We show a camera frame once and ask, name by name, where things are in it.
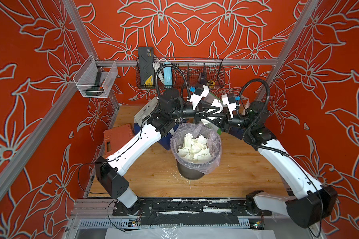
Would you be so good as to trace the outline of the blue white paper bag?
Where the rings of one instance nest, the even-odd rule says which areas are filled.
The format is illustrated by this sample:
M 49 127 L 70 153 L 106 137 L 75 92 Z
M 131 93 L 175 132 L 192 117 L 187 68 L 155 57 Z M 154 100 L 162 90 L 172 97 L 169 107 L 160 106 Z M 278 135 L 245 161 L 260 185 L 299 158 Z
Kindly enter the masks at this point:
M 137 134 L 140 131 L 142 124 L 146 121 L 146 117 L 154 111 L 157 103 L 157 98 L 151 99 L 134 115 L 134 134 Z

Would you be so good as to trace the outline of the white receipt paper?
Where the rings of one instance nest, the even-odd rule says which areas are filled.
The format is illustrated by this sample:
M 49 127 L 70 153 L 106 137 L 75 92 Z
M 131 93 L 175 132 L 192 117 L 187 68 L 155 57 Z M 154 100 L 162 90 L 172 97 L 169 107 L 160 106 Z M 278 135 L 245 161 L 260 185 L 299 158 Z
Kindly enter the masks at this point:
M 211 105 L 213 106 L 211 111 L 212 114 L 219 114 L 222 112 L 223 104 L 218 99 L 214 99 Z

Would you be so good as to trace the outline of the white green paper bag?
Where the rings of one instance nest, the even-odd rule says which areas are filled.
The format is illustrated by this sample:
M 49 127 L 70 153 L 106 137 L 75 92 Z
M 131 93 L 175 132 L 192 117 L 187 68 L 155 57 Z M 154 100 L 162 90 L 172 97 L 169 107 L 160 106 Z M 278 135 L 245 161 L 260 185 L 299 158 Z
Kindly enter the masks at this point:
M 206 97 L 203 97 L 201 101 L 197 104 L 197 109 L 203 110 L 206 113 L 219 114 L 223 112 L 223 104 L 220 99 L 215 96 L 213 93 L 208 93 Z M 204 124 L 206 127 L 214 130 L 216 133 L 221 135 L 222 131 L 220 126 L 212 123 L 212 121 L 216 122 L 219 117 L 217 116 L 209 116 L 204 119 L 201 119 L 200 122 Z

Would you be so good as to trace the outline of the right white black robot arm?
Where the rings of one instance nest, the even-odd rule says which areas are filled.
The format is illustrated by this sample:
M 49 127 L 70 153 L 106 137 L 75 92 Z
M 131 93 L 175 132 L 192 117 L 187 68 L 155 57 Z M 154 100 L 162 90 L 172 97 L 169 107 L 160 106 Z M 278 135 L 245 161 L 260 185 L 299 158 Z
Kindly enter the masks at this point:
M 213 106 L 206 111 L 204 118 L 225 132 L 236 128 L 239 137 L 272 164 L 293 193 L 289 197 L 262 190 L 249 193 L 245 201 L 246 212 L 255 216 L 265 210 L 271 211 L 289 217 L 297 226 L 306 229 L 331 215 L 338 193 L 311 176 L 286 152 L 265 126 L 269 116 L 266 107 L 264 102 L 255 101 L 241 115 L 237 108 L 221 110 Z

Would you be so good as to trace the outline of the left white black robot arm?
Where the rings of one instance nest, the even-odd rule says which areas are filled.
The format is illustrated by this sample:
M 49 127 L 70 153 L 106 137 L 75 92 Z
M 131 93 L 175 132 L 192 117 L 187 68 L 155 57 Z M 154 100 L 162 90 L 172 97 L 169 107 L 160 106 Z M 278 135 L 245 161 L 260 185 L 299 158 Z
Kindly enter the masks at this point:
M 165 90 L 153 111 L 143 119 L 140 131 L 115 153 L 95 161 L 97 180 L 124 206 L 127 214 L 136 214 L 140 198 L 124 177 L 134 162 L 170 134 L 170 148 L 183 177 L 198 179 L 209 174 L 219 165 L 221 143 L 217 141 L 218 133 L 208 125 L 222 112 L 221 100 L 206 86 L 190 89 L 188 102 L 179 90 Z

